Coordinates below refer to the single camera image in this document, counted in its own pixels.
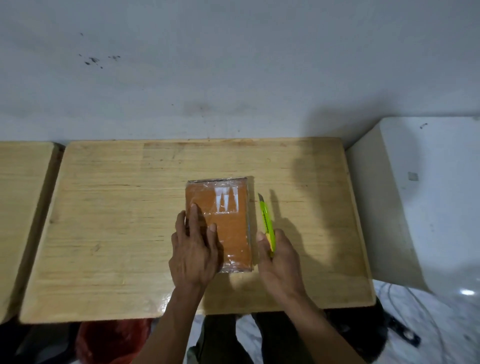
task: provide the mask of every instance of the wall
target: wall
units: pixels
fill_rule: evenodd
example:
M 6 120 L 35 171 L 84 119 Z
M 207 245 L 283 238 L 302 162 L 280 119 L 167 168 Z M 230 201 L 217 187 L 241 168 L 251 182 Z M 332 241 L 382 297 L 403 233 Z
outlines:
M 473 0 L 4 0 L 0 139 L 350 143 L 383 116 L 480 114 L 479 13 Z

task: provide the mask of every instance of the human hand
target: human hand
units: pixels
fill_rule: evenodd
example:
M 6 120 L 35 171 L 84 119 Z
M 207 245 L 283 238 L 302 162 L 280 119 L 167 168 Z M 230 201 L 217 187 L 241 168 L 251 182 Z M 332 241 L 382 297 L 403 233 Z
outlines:
M 205 291 L 208 283 L 219 270 L 216 224 L 206 230 L 206 242 L 200 233 L 198 206 L 192 204 L 188 219 L 187 235 L 185 211 L 177 216 L 176 232 L 172 235 L 173 256 L 168 261 L 176 288 L 200 288 Z
M 307 297 L 301 277 L 300 259 L 290 240 L 281 229 L 275 229 L 276 250 L 270 257 L 270 243 L 261 231 L 257 232 L 260 252 L 258 271 L 268 293 L 285 308 L 292 299 Z

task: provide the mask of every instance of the wooden tabletop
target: wooden tabletop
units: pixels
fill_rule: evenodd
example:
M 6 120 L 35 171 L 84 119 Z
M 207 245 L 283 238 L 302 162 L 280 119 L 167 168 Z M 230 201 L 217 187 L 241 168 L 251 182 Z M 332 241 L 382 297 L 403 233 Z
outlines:
M 0 142 L 0 322 L 20 308 L 58 155 L 53 143 Z
M 174 288 L 170 236 L 188 180 L 249 177 L 251 237 L 263 229 L 257 193 L 301 259 L 319 307 L 374 303 L 339 139 L 73 142 L 65 151 L 22 306 L 30 323 L 155 317 Z M 217 274 L 199 314 L 274 311 L 254 272 Z

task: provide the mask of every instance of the pants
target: pants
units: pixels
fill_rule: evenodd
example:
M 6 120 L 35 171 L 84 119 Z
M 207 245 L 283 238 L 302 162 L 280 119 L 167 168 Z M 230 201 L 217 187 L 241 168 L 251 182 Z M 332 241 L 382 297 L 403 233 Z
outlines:
M 313 364 L 305 344 L 284 312 L 252 314 L 262 335 L 264 364 Z M 235 315 L 209 315 L 195 346 L 188 349 L 187 363 L 252 364 L 250 356 L 237 341 Z

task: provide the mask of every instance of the person's right arm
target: person's right arm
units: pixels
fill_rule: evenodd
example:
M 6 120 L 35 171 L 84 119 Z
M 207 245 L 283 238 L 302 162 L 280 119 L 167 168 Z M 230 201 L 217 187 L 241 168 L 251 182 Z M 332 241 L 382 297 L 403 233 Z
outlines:
M 276 251 L 271 258 L 265 234 L 257 233 L 260 278 L 292 321 L 313 360 L 318 364 L 365 364 L 307 296 L 299 255 L 290 240 L 280 229 L 275 230 L 275 237 Z

